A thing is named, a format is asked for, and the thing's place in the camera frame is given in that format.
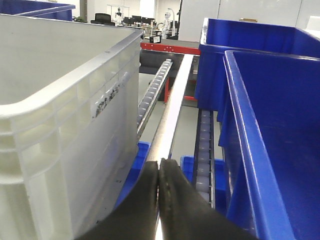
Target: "red metal frame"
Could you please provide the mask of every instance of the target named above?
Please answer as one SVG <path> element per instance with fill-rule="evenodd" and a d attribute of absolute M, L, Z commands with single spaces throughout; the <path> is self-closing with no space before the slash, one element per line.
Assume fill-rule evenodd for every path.
<path fill-rule="evenodd" d="M 200 55 L 201 53 L 200 50 L 195 47 L 164 45 L 161 43 L 142 42 L 140 46 L 144 50 L 153 50 L 153 51 L 169 52 L 169 53 L 176 53 L 176 54 Z"/>
<path fill-rule="evenodd" d="M 193 55 L 201 54 L 200 50 L 195 47 L 164 45 L 160 43 L 148 43 L 148 42 L 142 42 L 140 46 L 143 50 L 169 52 L 169 53 L 176 53 L 176 54 L 193 54 Z M 170 95 L 169 84 L 170 84 L 170 77 L 165 82 L 165 87 L 164 87 L 165 103 L 168 101 L 168 98 Z M 183 98 L 190 101 L 197 101 L 197 99 L 195 99 L 195 97 L 193 96 L 184 96 Z"/>

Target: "floor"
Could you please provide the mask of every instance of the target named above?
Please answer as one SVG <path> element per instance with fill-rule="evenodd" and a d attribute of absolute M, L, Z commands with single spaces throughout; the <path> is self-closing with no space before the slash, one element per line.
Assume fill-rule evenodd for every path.
<path fill-rule="evenodd" d="M 153 79 L 153 75 L 139 74 L 139 99 L 140 101 L 149 85 L 149 82 Z M 180 164 L 180 158 L 183 155 L 194 155 L 195 140 L 197 131 L 198 109 L 194 103 L 184 101 L 182 103 L 180 117 L 176 128 L 175 139 L 173 144 L 172 159 L 175 159 Z M 145 130 L 140 138 L 140 141 L 152 142 L 155 135 L 157 126 L 163 115 L 166 105 L 163 101 L 158 101 L 151 117 L 145 127 Z M 214 125 L 214 156 L 216 159 L 222 159 L 222 150 L 218 146 L 220 127 L 218 123 Z"/>

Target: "metal rail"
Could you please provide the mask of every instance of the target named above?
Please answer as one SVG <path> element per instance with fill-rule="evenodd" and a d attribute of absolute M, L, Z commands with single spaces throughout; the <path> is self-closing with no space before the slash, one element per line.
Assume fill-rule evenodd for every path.
<path fill-rule="evenodd" d="M 154 134 L 147 162 L 158 162 L 160 165 L 162 158 L 171 157 L 174 135 L 193 59 L 194 55 L 191 54 L 183 57 L 166 108 Z"/>
<path fill-rule="evenodd" d="M 150 82 L 148 89 L 141 102 L 138 105 L 138 118 L 137 118 L 137 139 L 139 140 L 150 118 L 152 111 L 155 108 L 157 100 L 160 96 L 162 89 L 165 86 L 169 71 L 173 62 L 171 59 L 166 59 L 155 77 Z"/>

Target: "blue plastic crate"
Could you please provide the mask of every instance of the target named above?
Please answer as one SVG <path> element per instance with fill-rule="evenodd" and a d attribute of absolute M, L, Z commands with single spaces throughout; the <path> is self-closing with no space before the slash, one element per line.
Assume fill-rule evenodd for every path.
<path fill-rule="evenodd" d="M 228 218 L 262 240 L 319 239 L 320 59 L 227 51 L 226 62 Z"/>
<path fill-rule="evenodd" d="M 72 21 L 72 9 L 76 6 L 64 3 L 30 1 L 30 0 L 0 0 L 0 13 Z"/>
<path fill-rule="evenodd" d="M 184 155 L 180 158 L 180 168 L 192 183 L 194 175 L 194 156 Z M 225 162 L 221 159 L 214 161 L 214 176 L 215 176 L 215 209 L 222 215 L 226 215 L 226 180 L 224 174 Z"/>
<path fill-rule="evenodd" d="M 133 165 L 130 169 L 128 176 L 126 177 L 125 183 L 115 203 L 115 208 L 119 206 L 119 204 L 127 197 L 131 189 L 134 187 L 140 175 L 141 169 L 145 164 L 150 145 L 151 144 L 149 142 L 145 142 L 145 141 L 138 142 L 138 153 L 136 154 Z"/>
<path fill-rule="evenodd" d="M 198 108 L 215 111 L 223 111 L 225 106 L 225 51 L 268 51 L 320 57 L 320 41 L 303 30 L 211 18 L 204 20 L 199 49 L 195 97 Z"/>

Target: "black box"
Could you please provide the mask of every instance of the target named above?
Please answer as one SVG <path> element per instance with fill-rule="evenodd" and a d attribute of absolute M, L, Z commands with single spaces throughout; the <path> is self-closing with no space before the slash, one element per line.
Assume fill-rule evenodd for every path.
<path fill-rule="evenodd" d="M 161 43 L 161 38 L 162 38 L 161 35 L 159 35 L 159 36 L 151 36 L 149 38 L 149 40 L 150 40 L 151 44 L 159 44 L 159 43 Z"/>

